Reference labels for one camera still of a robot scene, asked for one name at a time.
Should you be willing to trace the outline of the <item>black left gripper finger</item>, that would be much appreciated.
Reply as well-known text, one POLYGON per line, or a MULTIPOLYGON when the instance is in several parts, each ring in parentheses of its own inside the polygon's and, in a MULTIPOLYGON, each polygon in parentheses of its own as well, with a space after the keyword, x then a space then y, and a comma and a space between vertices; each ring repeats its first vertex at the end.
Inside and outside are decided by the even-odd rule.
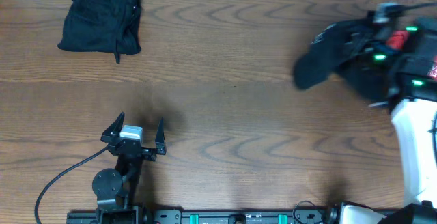
POLYGON ((106 144, 114 144, 120 136, 125 113, 121 112, 115 121, 102 133, 100 140, 106 144))
POLYGON ((156 153, 159 155, 165 155, 167 153, 167 147, 165 143, 165 134, 163 126, 163 118, 160 119, 158 124, 158 130, 155 137, 156 153))

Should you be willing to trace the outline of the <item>black t-shirt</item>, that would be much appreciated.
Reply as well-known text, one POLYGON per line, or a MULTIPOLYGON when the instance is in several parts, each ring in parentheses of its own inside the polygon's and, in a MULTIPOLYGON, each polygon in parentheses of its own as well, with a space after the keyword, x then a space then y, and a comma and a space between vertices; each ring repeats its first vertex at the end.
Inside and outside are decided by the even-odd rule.
POLYGON ((298 89, 309 89, 337 74, 360 96, 372 102, 386 102, 384 75, 378 70, 362 69, 346 62, 344 44, 349 41, 349 28, 358 20, 333 23, 316 35, 308 52, 294 65, 294 83, 298 89))

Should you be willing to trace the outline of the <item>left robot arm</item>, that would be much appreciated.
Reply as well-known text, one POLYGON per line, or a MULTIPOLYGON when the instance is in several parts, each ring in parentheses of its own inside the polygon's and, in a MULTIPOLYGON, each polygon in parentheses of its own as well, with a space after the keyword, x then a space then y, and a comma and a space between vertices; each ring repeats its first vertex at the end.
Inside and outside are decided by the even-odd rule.
POLYGON ((97 198, 94 223, 153 223, 154 217, 147 208, 136 204, 133 199, 140 180, 142 164, 156 161, 158 155, 165 155, 167 147, 163 120, 158 123, 155 146, 143 146, 143 129, 124 124, 124 113, 102 133, 100 140, 106 143, 106 151, 117 157, 114 168, 98 172, 92 182, 97 198))

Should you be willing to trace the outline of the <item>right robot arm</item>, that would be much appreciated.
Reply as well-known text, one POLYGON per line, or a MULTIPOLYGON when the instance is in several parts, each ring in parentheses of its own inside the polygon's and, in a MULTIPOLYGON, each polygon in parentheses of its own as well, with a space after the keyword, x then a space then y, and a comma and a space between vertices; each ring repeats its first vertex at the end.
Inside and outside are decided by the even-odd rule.
POLYGON ((377 212, 342 204, 329 223, 436 222, 436 19, 420 17, 396 31, 395 16, 378 21, 380 31, 352 62, 370 73, 372 87, 388 105, 397 133, 404 177, 404 207, 377 212))

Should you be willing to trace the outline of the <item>folded black garment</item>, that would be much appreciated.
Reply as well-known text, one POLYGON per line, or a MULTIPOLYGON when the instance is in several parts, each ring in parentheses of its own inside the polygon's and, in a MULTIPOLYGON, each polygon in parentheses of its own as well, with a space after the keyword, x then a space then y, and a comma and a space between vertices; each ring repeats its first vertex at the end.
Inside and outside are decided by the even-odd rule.
POLYGON ((72 0, 57 47, 71 52, 121 55, 141 52, 141 0, 72 0))

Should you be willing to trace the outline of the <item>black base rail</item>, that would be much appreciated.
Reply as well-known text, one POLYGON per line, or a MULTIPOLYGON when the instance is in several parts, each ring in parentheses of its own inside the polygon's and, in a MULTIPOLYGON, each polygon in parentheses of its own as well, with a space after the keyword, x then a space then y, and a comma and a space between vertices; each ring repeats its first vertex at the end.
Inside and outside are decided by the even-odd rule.
POLYGON ((292 210, 184 211, 164 209, 152 212, 147 208, 128 210, 75 210, 67 214, 67 224, 146 223, 146 224, 252 224, 252 223, 339 223, 344 203, 328 208, 299 205, 292 210))

